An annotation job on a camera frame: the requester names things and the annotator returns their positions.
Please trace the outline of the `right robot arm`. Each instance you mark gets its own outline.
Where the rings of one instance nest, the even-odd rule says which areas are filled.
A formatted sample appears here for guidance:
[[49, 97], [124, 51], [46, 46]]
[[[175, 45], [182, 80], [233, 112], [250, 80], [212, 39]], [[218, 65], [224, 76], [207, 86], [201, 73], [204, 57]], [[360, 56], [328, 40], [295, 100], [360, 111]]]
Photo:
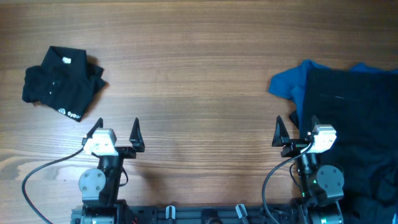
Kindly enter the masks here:
[[343, 223], [338, 201], [344, 197], [342, 171], [333, 165], [322, 165], [319, 155], [330, 150], [336, 140], [336, 130], [330, 124], [320, 124], [312, 117], [313, 129], [302, 139], [292, 139], [280, 116], [276, 118], [273, 147], [281, 147], [282, 157], [293, 159], [299, 177], [300, 198], [291, 201], [292, 223]]

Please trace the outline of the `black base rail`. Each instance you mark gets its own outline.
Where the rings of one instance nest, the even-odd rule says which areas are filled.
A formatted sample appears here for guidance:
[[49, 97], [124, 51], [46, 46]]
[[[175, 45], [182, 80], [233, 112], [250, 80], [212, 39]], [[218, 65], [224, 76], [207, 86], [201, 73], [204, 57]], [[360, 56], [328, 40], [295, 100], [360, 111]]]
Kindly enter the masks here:
[[227, 207], [167, 207], [135, 206], [122, 211], [82, 212], [74, 209], [71, 214], [72, 224], [79, 223], [142, 223], [142, 224], [207, 224], [207, 223], [294, 223], [292, 209], [287, 205], [277, 204], [269, 218], [264, 209], [247, 207], [243, 204]]

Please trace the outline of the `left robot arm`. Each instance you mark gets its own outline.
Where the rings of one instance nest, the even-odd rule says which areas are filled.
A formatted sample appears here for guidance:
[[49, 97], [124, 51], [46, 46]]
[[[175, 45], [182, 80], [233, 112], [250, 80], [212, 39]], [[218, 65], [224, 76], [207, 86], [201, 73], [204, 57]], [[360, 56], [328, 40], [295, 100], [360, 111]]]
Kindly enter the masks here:
[[73, 210], [72, 224], [128, 224], [137, 223], [137, 216], [124, 199], [118, 199], [121, 176], [126, 173], [123, 162], [135, 159], [145, 151], [139, 120], [136, 118], [129, 137], [130, 146], [116, 146], [114, 130], [103, 127], [99, 118], [83, 137], [82, 146], [87, 154], [98, 158], [98, 166], [82, 173], [78, 187], [82, 194], [81, 210]]

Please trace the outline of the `blue shirt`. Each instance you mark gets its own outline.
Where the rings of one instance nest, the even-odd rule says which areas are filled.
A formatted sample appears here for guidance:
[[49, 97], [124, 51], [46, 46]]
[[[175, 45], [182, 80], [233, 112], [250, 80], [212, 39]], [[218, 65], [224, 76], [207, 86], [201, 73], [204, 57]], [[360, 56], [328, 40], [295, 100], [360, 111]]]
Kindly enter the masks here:
[[314, 68], [331, 70], [330, 67], [313, 60], [304, 60], [299, 66], [274, 75], [269, 85], [269, 93], [295, 103], [296, 109], [289, 115], [289, 118], [298, 129], [302, 124], [307, 75]]

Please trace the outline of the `black shorts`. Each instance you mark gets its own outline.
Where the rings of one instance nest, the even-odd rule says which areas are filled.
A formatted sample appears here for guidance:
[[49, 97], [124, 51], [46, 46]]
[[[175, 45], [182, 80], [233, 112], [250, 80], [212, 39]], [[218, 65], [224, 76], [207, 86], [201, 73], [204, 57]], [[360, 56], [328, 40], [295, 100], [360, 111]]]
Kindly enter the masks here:
[[311, 118], [336, 129], [333, 147], [320, 156], [343, 169], [345, 223], [392, 223], [397, 212], [397, 72], [298, 68], [302, 88], [300, 130]]

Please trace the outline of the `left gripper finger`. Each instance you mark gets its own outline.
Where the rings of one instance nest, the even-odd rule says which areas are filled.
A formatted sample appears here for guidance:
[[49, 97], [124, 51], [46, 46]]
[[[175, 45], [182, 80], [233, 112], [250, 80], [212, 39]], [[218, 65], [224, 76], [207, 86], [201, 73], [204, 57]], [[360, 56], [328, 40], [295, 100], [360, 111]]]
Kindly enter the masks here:
[[134, 124], [132, 126], [131, 134], [129, 137], [129, 142], [132, 144], [132, 148], [136, 152], [144, 152], [145, 144], [141, 134], [139, 119], [135, 118]]
[[99, 118], [97, 120], [97, 122], [95, 123], [95, 125], [84, 135], [81, 145], [84, 146], [87, 142], [87, 140], [91, 139], [93, 137], [94, 132], [98, 129], [98, 128], [103, 128], [103, 119]]

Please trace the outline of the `folded black polo shirt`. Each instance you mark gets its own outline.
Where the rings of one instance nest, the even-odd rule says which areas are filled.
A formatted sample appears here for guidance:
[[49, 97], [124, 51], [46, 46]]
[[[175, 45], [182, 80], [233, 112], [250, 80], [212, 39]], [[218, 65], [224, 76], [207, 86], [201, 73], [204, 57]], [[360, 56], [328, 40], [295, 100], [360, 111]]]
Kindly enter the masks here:
[[40, 65], [26, 69], [22, 100], [38, 101], [79, 122], [106, 84], [103, 71], [83, 49], [50, 46]]

